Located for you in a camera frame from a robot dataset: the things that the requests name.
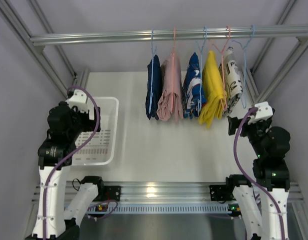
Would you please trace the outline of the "pink trousers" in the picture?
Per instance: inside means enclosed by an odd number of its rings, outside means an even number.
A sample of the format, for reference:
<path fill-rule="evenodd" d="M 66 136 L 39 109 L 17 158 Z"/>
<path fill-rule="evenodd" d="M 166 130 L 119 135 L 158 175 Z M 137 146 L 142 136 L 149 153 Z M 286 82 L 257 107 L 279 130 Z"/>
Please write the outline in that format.
<path fill-rule="evenodd" d="M 183 119 L 183 107 L 182 107 L 182 93 L 181 93 L 181 66 L 180 60 L 175 53 L 175 66 L 174 66 L 174 109 L 171 110 L 171 89 L 172 89 L 172 53 L 164 60 L 161 65 L 163 88 L 162 95 L 158 101 L 157 115 L 160 120 L 168 121 L 171 115 L 174 116 L 174 121 L 177 123 L 180 119 Z"/>

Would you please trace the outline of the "navy blue trousers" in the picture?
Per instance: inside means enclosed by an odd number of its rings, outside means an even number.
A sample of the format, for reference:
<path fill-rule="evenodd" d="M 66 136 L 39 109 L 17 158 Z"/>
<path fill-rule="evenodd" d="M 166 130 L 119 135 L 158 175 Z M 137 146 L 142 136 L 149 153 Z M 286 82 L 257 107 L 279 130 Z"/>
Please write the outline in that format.
<path fill-rule="evenodd" d="M 159 120 L 157 115 L 158 101 L 162 95 L 162 71 L 159 57 L 154 55 L 153 60 L 147 66 L 148 81 L 147 81 L 147 95 L 145 101 L 146 116 L 150 120 L 154 118 Z"/>

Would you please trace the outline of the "light blue wire hanger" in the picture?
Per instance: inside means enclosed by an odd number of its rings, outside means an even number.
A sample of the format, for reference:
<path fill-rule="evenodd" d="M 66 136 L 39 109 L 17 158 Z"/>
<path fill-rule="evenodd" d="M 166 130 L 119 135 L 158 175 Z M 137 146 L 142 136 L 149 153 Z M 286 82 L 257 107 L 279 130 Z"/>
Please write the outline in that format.
<path fill-rule="evenodd" d="M 148 70 L 148 82 L 147 82 L 147 96 L 146 96 L 146 115 L 149 120 L 155 117 L 155 111 L 153 109 L 153 87 L 154 87 L 154 63 L 157 47 L 154 48 L 153 45 L 153 33 L 154 30 L 151 30 L 151 61 L 147 66 Z"/>

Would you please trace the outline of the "pink wire hanger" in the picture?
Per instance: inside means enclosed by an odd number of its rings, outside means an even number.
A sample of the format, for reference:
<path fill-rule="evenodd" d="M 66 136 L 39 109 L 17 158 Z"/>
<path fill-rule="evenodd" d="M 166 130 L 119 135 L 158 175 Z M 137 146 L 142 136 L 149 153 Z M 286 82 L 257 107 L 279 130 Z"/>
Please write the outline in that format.
<path fill-rule="evenodd" d="M 175 46 L 176 46 L 176 28 L 173 28 L 173 47 L 172 47 L 172 89 L 171 89 L 171 110 L 170 113 L 173 113 L 174 109 L 174 66 L 175 66 Z"/>

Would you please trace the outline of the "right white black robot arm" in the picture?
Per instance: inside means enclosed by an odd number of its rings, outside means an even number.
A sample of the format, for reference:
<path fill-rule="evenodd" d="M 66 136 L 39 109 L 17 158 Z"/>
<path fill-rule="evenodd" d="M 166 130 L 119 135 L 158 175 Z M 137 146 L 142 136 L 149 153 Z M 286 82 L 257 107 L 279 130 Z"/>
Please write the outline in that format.
<path fill-rule="evenodd" d="M 230 206 L 231 217 L 244 220 L 248 240 L 287 240 L 287 200 L 291 187 L 285 155 L 290 150 L 290 133 L 271 126 L 272 118 L 248 123 L 251 117 L 229 117 L 229 135 L 247 137 L 257 158 L 253 161 L 254 179 L 241 174 L 226 177 L 225 184 L 209 187 L 211 200 Z"/>

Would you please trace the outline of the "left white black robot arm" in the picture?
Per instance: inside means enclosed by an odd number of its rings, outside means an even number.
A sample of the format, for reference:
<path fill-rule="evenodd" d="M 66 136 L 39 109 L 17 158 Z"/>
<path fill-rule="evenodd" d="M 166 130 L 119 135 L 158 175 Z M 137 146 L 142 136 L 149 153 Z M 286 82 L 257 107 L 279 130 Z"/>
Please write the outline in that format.
<path fill-rule="evenodd" d="M 49 111 L 47 137 L 38 149 L 40 195 L 36 222 L 28 240 L 76 240 L 90 204 L 103 194 L 100 176 L 86 176 L 81 181 L 68 209 L 64 208 L 67 176 L 73 155 L 100 131 L 100 107 L 89 112 L 62 101 Z"/>

